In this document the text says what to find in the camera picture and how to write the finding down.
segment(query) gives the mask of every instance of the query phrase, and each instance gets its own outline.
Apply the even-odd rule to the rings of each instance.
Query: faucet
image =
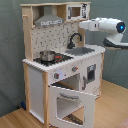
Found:
[[[73,39],[73,37],[74,37],[75,35],[80,36],[80,41],[82,41],[82,35],[81,35],[80,33],[74,33],[74,34],[71,36],[71,38],[70,38],[70,43],[68,44],[68,48],[69,48],[69,49],[72,49],[73,47],[75,47],[75,44],[73,44],[73,42],[72,42],[72,39]]]

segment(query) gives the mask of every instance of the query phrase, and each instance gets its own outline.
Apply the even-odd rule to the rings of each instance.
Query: sink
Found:
[[[94,49],[90,49],[86,47],[78,47],[78,48],[68,49],[65,51],[65,53],[72,54],[74,56],[81,56],[94,51],[95,51]]]

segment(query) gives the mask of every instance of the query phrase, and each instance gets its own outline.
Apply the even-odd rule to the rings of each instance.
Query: oven window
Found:
[[[79,100],[66,99],[57,97],[57,118],[59,120],[68,121],[68,123],[76,124],[77,126],[83,125],[84,119],[84,104]],[[75,111],[80,109],[83,114],[78,118],[75,116]]]
[[[80,7],[72,7],[72,17],[80,16]]]

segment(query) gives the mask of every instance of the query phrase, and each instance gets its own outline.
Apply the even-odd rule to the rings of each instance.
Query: shelf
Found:
[[[28,6],[44,6],[44,5],[66,5],[66,4],[83,4],[83,3],[91,3],[91,2],[65,2],[65,3],[41,3],[41,4],[21,4],[22,7]]]
[[[71,21],[65,21],[64,23],[81,22],[81,21],[86,21],[86,20],[89,20],[89,19],[87,18],[87,19],[82,19],[82,20],[71,20]]]

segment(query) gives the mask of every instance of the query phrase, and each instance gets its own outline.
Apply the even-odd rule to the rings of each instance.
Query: microwave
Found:
[[[89,18],[90,4],[67,5],[67,21]]]

